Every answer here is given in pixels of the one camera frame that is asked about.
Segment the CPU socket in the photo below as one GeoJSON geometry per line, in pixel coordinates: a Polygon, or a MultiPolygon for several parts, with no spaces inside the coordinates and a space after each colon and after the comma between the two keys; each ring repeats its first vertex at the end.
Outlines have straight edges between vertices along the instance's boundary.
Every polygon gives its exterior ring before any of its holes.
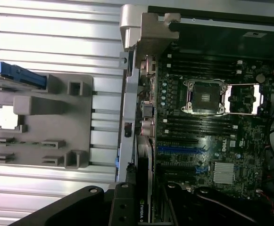
{"type": "Polygon", "coordinates": [[[201,116],[225,114],[224,99],[228,85],[223,80],[185,80],[186,103],[184,113],[201,116]]]}

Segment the hard disk with blue bracket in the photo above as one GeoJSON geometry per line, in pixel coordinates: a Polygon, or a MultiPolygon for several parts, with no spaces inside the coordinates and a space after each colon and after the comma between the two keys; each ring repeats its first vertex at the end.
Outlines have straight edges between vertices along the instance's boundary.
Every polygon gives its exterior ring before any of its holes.
{"type": "Polygon", "coordinates": [[[45,90],[47,77],[0,61],[0,90],[45,90]]]}

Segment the blue expansion slot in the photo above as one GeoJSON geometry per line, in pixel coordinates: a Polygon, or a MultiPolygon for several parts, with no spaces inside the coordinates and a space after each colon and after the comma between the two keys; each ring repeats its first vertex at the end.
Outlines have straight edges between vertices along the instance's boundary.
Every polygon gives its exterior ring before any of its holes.
{"type": "Polygon", "coordinates": [[[206,150],[198,147],[174,147],[174,146],[158,146],[159,152],[167,153],[205,153],[206,150]]]}

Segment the black expansion slot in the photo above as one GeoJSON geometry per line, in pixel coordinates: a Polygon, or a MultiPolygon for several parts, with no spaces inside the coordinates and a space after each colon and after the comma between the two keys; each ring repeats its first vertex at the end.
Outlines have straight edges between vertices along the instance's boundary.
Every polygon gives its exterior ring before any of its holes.
{"type": "Polygon", "coordinates": [[[199,141],[197,139],[158,139],[160,143],[170,143],[175,145],[187,145],[187,144],[198,144],[199,141]]]}

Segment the silver chipset heatsink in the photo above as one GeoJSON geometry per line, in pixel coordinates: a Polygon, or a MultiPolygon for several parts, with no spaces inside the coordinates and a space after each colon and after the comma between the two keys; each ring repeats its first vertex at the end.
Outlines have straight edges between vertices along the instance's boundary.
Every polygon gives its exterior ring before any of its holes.
{"type": "Polygon", "coordinates": [[[213,181],[217,184],[233,184],[235,181],[235,165],[233,163],[215,162],[213,181]]]}

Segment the grey parts rack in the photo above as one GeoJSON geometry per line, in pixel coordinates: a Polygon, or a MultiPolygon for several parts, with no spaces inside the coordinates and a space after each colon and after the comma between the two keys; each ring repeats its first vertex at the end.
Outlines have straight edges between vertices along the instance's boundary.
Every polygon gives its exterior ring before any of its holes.
{"type": "Polygon", "coordinates": [[[90,158],[93,78],[47,75],[45,90],[0,90],[0,108],[13,106],[15,129],[1,129],[0,140],[55,143],[0,146],[0,164],[85,168],[90,158]]]}

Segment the black open PC case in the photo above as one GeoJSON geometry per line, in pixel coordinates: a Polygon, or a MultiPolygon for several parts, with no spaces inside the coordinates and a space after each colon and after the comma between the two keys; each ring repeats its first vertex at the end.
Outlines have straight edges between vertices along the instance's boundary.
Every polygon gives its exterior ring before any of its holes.
{"type": "MultiPolygon", "coordinates": [[[[121,66],[125,71],[121,100],[118,145],[117,180],[126,180],[127,166],[136,166],[137,92],[140,90],[140,70],[135,65],[136,43],[141,36],[143,13],[158,14],[160,21],[166,13],[179,13],[180,22],[169,28],[179,32],[163,53],[183,53],[195,56],[260,59],[274,65],[274,0],[199,0],[196,8],[183,4],[173,8],[126,4],[121,8],[120,33],[124,47],[121,66]]],[[[274,128],[274,77],[271,81],[271,112],[274,128]]],[[[274,135],[271,136],[274,149],[274,135]]],[[[152,190],[152,226],[174,226],[170,212],[156,181],[152,190]]]]}

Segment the green RAM stick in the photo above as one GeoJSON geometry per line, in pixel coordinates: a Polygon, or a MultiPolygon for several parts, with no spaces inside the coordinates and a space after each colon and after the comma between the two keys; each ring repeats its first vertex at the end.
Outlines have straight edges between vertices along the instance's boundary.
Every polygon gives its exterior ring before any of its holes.
{"type": "Polygon", "coordinates": [[[34,146],[44,146],[44,147],[54,147],[54,148],[58,147],[58,144],[55,144],[55,143],[0,140],[0,146],[9,146],[9,145],[34,145],[34,146]]]}

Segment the silver CPU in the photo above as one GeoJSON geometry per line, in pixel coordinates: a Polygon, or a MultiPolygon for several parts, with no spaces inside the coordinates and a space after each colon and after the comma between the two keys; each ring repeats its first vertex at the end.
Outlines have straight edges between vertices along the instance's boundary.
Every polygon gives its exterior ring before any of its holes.
{"type": "Polygon", "coordinates": [[[15,129],[18,125],[18,115],[14,114],[13,106],[3,105],[0,108],[0,128],[15,129]]]}

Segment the green motherboard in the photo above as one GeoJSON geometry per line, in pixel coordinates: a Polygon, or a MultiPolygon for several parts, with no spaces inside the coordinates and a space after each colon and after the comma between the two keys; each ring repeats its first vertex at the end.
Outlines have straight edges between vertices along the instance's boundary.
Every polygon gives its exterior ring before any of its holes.
{"type": "Polygon", "coordinates": [[[156,91],[155,167],[192,168],[195,186],[205,185],[229,196],[265,202],[274,209],[274,128],[271,81],[274,65],[260,59],[234,59],[166,53],[158,60],[156,91]],[[263,74],[264,83],[256,76],[263,74]],[[223,80],[229,84],[257,83],[264,95],[258,115],[201,116],[184,113],[185,80],[223,80]],[[199,143],[175,145],[158,139],[197,139],[199,143]],[[159,152],[158,146],[198,147],[205,153],[159,152]],[[233,184],[213,181],[215,162],[233,163],[233,184]]]}

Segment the metal socket cover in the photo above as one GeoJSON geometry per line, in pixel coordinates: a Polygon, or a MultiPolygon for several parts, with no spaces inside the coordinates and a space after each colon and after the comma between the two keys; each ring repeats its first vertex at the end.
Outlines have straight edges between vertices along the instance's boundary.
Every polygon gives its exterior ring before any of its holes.
{"type": "Polygon", "coordinates": [[[264,95],[257,83],[229,84],[224,94],[224,113],[258,115],[264,95]]]}

